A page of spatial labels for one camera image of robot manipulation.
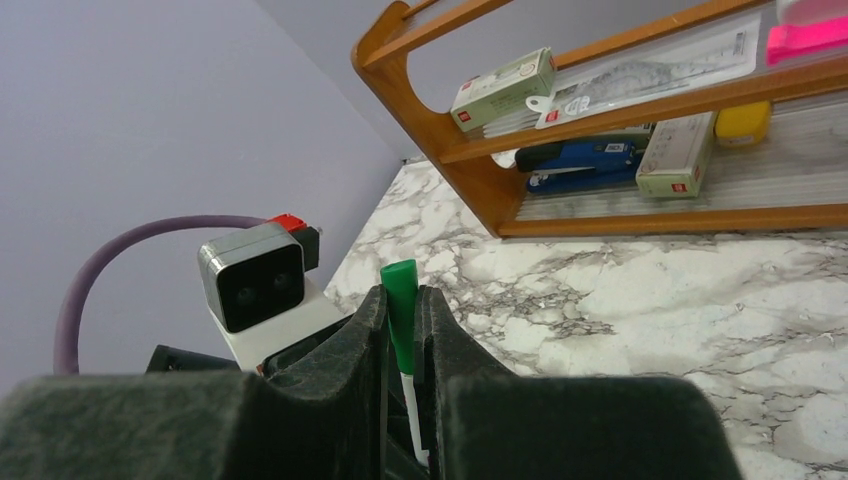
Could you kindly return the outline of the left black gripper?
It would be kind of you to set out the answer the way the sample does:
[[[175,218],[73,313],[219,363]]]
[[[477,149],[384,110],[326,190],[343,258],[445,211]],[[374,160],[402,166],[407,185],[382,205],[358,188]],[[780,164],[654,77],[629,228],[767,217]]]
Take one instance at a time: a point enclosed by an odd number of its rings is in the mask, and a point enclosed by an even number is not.
[[[224,332],[230,359],[179,349],[155,347],[147,365],[148,374],[240,371],[270,381],[320,348],[334,342],[353,326],[353,318],[336,320],[277,316],[239,333]]]

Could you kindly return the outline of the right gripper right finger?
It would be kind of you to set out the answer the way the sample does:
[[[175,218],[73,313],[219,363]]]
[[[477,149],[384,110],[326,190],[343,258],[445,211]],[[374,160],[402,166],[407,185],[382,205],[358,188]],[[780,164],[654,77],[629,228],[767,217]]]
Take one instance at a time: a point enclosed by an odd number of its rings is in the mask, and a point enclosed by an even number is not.
[[[719,416],[669,376],[522,377],[420,288],[414,382],[434,479],[738,479]]]

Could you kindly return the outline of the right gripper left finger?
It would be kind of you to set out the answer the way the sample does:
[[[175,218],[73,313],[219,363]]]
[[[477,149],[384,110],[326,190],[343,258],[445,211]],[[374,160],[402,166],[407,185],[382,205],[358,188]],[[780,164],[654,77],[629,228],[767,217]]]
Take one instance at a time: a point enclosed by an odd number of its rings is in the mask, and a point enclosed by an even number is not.
[[[1,404],[5,479],[380,479],[387,295],[270,378],[51,376]]]

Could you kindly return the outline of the green pen cap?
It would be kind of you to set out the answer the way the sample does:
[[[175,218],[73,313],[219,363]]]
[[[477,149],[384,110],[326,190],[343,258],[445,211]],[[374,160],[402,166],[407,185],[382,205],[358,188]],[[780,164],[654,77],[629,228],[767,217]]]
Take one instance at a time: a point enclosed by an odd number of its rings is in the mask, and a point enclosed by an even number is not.
[[[417,264],[414,259],[384,266],[380,279],[387,295],[389,328],[396,362],[401,373],[415,372],[415,308],[419,289]]]

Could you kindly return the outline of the white marker green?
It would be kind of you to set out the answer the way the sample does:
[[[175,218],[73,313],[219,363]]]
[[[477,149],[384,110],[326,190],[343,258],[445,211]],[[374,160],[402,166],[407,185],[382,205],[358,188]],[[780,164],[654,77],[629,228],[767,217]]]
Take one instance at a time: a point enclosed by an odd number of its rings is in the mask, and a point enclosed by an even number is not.
[[[419,409],[417,404],[414,379],[412,375],[401,372],[400,380],[404,395],[404,402],[408,414],[408,424],[411,435],[413,453],[418,463],[428,468],[429,451],[424,449],[422,445]]]

